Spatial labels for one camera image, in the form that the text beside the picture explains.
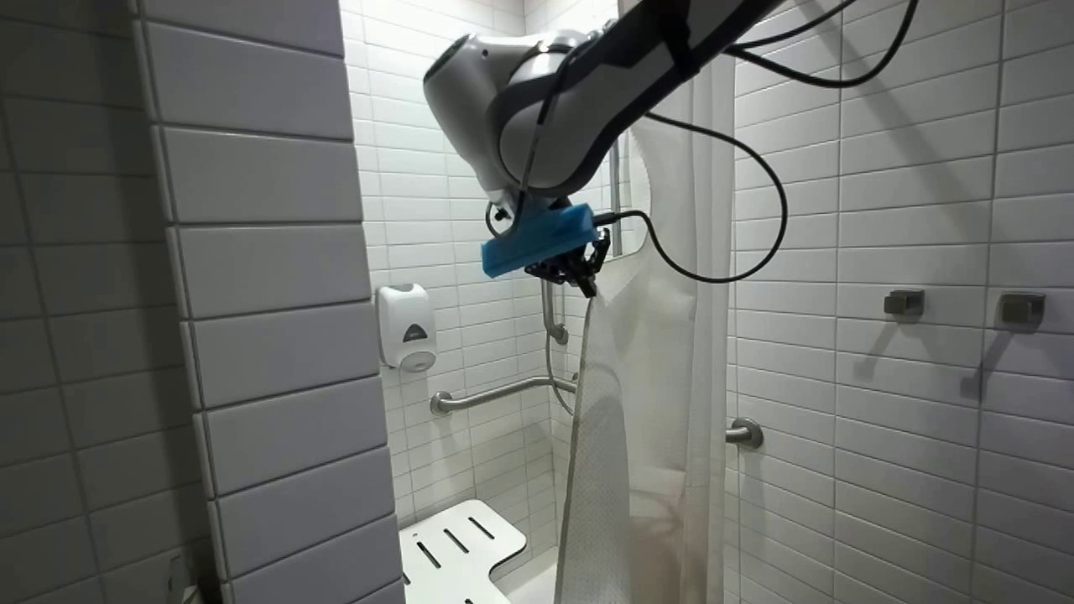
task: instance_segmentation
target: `shower curtain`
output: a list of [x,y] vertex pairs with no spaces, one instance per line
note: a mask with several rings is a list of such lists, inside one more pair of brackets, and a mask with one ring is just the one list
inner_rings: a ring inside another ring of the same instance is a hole
[[[722,109],[730,89],[711,67],[657,112],[723,128]],[[633,138],[664,247],[723,275],[730,150],[652,120]],[[723,288],[679,278],[652,243],[604,269],[579,357],[559,604],[719,601],[723,318]]]

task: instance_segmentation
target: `white wall tile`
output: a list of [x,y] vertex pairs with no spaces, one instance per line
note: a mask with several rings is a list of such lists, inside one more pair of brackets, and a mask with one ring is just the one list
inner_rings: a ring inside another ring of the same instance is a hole
[[834,391],[834,411],[846,420],[869,425],[907,431],[946,444],[977,445],[977,412],[967,407],[944,407],[911,397],[871,393],[871,391]]
[[1010,495],[1053,510],[1074,510],[1070,470],[1018,455],[980,452],[980,488]]
[[925,544],[910,539],[897,532],[887,532],[883,525],[867,525],[848,514],[834,514],[834,534],[837,534],[837,544],[854,547],[861,554],[871,554],[887,564],[897,564],[897,568],[922,576],[925,584],[935,584],[939,598],[968,601],[967,593],[968,593],[974,574],[968,574],[967,557],[925,547]]
[[1074,44],[1027,55],[1003,64],[1003,104],[1022,104],[1035,98],[1070,95],[1070,77],[1053,77],[1074,60]]
[[130,41],[5,19],[0,24],[0,55],[0,84],[5,95],[120,109],[142,104]]
[[826,412],[812,412],[812,411],[795,411],[795,407],[780,407],[773,400],[752,400],[752,397],[737,397],[737,411],[740,417],[780,431],[780,433],[795,433],[815,444],[832,444],[832,420]]
[[1046,590],[1039,584],[1019,580],[1013,574],[977,568],[977,593],[980,604],[1003,604],[1003,601],[1035,601],[1035,604],[1063,604],[1068,598],[1057,590]]
[[812,281],[740,281],[737,308],[826,316],[834,308],[834,293]]
[[974,551],[974,525],[933,514],[925,508],[907,505],[898,498],[887,498],[877,491],[861,491],[854,482],[834,482],[837,514],[869,519],[877,526],[897,532],[902,538],[933,544],[939,551],[968,557]]
[[1074,554],[1074,514],[983,491],[977,517],[990,532]]
[[163,601],[166,598],[166,576],[175,557],[189,554],[193,564],[193,574],[211,574],[206,551],[200,544],[191,544],[189,551],[163,551],[158,557],[117,568],[102,574],[102,593],[108,604],[142,604],[142,601]]
[[977,532],[977,557],[1013,576],[1027,576],[1039,589],[1074,598],[1070,564],[1074,557],[1031,539],[1018,539],[996,532]]
[[0,397],[0,466],[60,450],[68,450],[68,431],[52,391]]
[[102,604],[102,590],[101,590],[96,580],[82,580],[82,584],[60,589],[60,590],[51,590],[43,598],[34,598],[26,604]]
[[147,24],[158,112],[175,124],[349,138],[346,70],[333,57]]
[[26,217],[11,175],[0,175],[0,245],[26,243]]
[[52,318],[52,347],[63,379],[96,379],[158,365],[179,365],[175,308],[123,308]]
[[737,344],[737,362],[747,369],[778,369],[806,379],[832,379],[832,350]]
[[163,245],[60,245],[35,252],[45,313],[171,306]]
[[20,171],[155,171],[142,112],[52,102],[5,102],[2,112]]
[[1063,26],[1070,17],[1070,2],[1063,0],[1035,0],[1022,11],[1010,11],[1003,26],[1003,55],[1019,57],[1070,44],[1070,29]]
[[[985,19],[1003,11],[1003,0],[980,0],[980,2],[920,2],[920,14],[907,35],[907,41],[935,38],[946,29],[956,29],[974,19]],[[902,24],[907,7],[889,7],[880,14],[869,14],[861,19],[851,19],[841,26],[846,55],[848,57],[869,57],[883,55],[889,47],[889,29]]]
[[321,466],[382,440],[374,379],[206,412],[218,495]]
[[830,316],[778,316],[778,313],[737,313],[740,340],[795,344],[795,347],[834,347],[834,318]]
[[834,379],[859,391],[974,407],[977,377],[961,365],[837,354]]
[[961,70],[841,104],[841,138],[990,112],[999,67]]
[[[834,213],[834,183],[830,183],[830,178],[784,185],[784,194],[793,199],[793,214]],[[778,199],[775,199],[773,185],[736,193],[736,217],[737,221],[765,217],[765,214],[778,214]]]
[[902,568],[897,564],[887,564],[880,557],[869,557],[854,547],[834,547],[834,568],[859,580],[859,584],[871,584],[880,589],[883,593],[893,593],[897,601],[935,601],[935,604],[967,604],[963,593],[956,590],[946,590],[933,580],[922,580],[916,574],[907,574]]
[[1018,372],[993,372],[983,391],[983,411],[1074,425],[1070,400],[1074,384]]
[[1068,143],[1074,128],[1068,120],[1074,98],[1046,98],[1031,104],[1013,104],[999,112],[999,148],[1046,148]]
[[191,431],[151,433],[96,450],[80,450],[78,466],[90,508],[151,498],[179,482],[199,482]]
[[1074,466],[1074,425],[983,412],[980,445],[1003,455]]
[[806,411],[832,411],[832,384],[737,365],[737,393]]
[[[773,247],[778,217],[737,221],[736,247]],[[830,247],[834,245],[834,217],[832,214],[795,214],[784,231],[784,247]]]
[[271,41],[283,47],[306,47],[318,55],[342,55],[338,0],[251,0],[251,2],[166,2],[144,0],[142,14],[163,24],[199,29],[222,29],[233,38]]
[[191,391],[184,369],[130,372],[63,386],[69,440],[96,445],[155,431],[191,424]]
[[1019,194],[1070,193],[1074,188],[1074,175],[1068,171],[1070,161],[1074,161],[1074,143],[999,156],[996,194],[1019,199]]
[[983,340],[980,329],[961,329],[961,327],[898,327],[898,322],[837,318],[837,354],[859,354],[859,357],[977,365],[980,340]]
[[335,538],[285,564],[241,576],[233,604],[359,601],[396,580],[400,534],[393,519]]
[[82,519],[52,525],[0,544],[2,604],[72,584],[92,574],[90,532]]
[[51,386],[52,377],[43,322],[0,322],[0,393]]
[[854,284],[983,284],[983,245],[837,247],[837,281]]
[[1074,260],[1074,243],[1022,243],[990,247],[990,281],[1018,288],[1070,288],[1074,275],[1068,262]]
[[834,445],[871,459],[910,466],[929,476],[946,476],[956,482],[974,482],[977,450],[911,438],[902,431],[883,431],[854,420],[834,420]]
[[31,247],[0,247],[0,318],[31,318],[41,313]]
[[155,178],[24,175],[24,194],[26,221],[41,245],[163,237],[163,208]]
[[1074,199],[996,199],[993,205],[993,243],[1061,243],[1074,237]]
[[0,470],[0,538],[45,526],[80,514],[69,455],[51,455]]
[[788,576],[807,584],[820,593],[832,590],[832,568],[815,564],[812,557],[806,557],[793,547],[780,547],[778,539],[765,539],[752,532],[740,532],[740,551],[767,568],[784,570]]
[[985,243],[990,205],[933,205],[933,208],[889,208],[889,213],[841,213],[837,245],[974,245]]
[[102,568],[144,559],[206,534],[204,495],[166,491],[92,514],[92,547]]
[[369,300],[359,224],[179,228],[171,235],[193,318]]
[[[883,313],[883,300],[889,293],[893,293],[889,284],[837,284],[837,316],[889,322],[889,316]],[[920,322],[922,327],[983,327],[983,308],[985,308],[983,288],[929,284],[925,313]]]
[[834,476],[848,480],[854,488],[880,491],[897,500],[956,517],[956,519],[974,519],[974,488],[968,482],[953,482],[944,476],[916,474],[916,470],[907,470],[897,463],[848,452],[848,450],[834,452]]
[[355,150],[338,142],[158,132],[181,221],[355,221]]
[[318,466],[222,505],[228,570],[246,574],[393,510],[387,450]]
[[948,120],[911,124],[902,132],[846,138],[837,168],[851,175],[990,156],[993,128],[993,114],[983,112]]
[[11,0],[0,7],[0,17],[69,26],[88,35],[126,38],[130,35],[130,11],[126,2],[34,2],[34,0]]
[[346,384],[380,369],[371,306],[214,318],[193,322],[191,331],[204,407]]
[[778,517],[788,517],[801,526],[812,526],[820,534],[832,534],[832,510],[821,505],[812,505],[793,491],[780,491],[775,482],[760,482],[760,480],[740,480],[740,500],[756,505],[760,510],[773,510]]
[[977,199],[990,199],[990,193],[993,193],[993,158],[968,158],[968,161],[846,175],[837,178],[837,208],[848,213],[848,208],[977,200]]

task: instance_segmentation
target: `tiled wall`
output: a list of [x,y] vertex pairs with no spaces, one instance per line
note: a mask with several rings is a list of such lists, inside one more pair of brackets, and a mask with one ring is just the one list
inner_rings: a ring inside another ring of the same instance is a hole
[[[778,57],[859,75],[902,7],[861,0]],[[737,136],[795,217],[736,288],[737,412],[767,431],[730,463],[736,601],[1074,601],[1070,19],[922,0],[898,60],[841,95],[737,67]],[[743,161],[736,188],[747,264],[775,199]],[[925,288],[925,316],[889,322],[889,288]],[[1039,331],[1003,331],[999,293],[1046,293]]]
[[455,397],[543,377],[538,281],[478,273],[484,205],[469,164],[421,102],[427,67],[464,35],[523,35],[520,2],[346,0],[346,67],[362,168],[371,284],[419,281],[435,306],[428,377],[382,372],[400,525],[485,500],[525,534],[511,584],[550,564],[558,544],[548,393],[428,412]]
[[223,601],[403,601],[338,7],[133,29]]
[[0,2],[0,601],[211,568],[123,0]]

